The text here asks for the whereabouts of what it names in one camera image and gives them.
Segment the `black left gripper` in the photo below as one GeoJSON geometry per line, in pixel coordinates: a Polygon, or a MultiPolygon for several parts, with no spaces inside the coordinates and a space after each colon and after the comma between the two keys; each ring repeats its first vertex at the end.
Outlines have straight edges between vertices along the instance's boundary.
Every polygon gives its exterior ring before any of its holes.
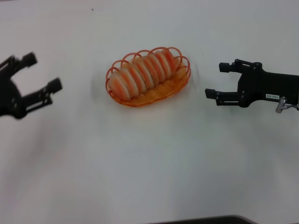
{"type": "Polygon", "coordinates": [[[62,90],[60,78],[55,78],[42,89],[21,96],[11,77],[20,70],[37,64],[37,58],[33,52],[18,59],[10,56],[0,64],[0,115],[12,116],[16,119],[24,118],[27,113],[53,104],[51,94],[62,90]]]}

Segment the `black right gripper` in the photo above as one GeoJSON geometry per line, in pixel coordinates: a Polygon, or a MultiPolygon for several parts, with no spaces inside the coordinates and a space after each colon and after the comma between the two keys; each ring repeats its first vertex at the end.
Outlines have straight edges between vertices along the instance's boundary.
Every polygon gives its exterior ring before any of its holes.
{"type": "Polygon", "coordinates": [[[279,102],[284,97],[286,103],[299,103],[299,77],[296,75],[266,72],[260,62],[235,59],[230,63],[220,63],[220,72],[242,74],[237,92],[222,92],[205,89],[206,98],[214,99],[217,106],[249,107],[258,100],[279,102]]]}

